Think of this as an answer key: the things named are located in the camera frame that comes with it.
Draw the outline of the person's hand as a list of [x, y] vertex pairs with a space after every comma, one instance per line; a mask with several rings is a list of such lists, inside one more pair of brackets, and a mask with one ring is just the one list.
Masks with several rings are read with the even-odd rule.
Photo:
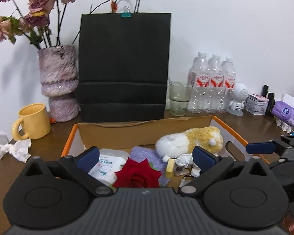
[[294, 212], [288, 210], [282, 222], [281, 228], [288, 234], [294, 235]]

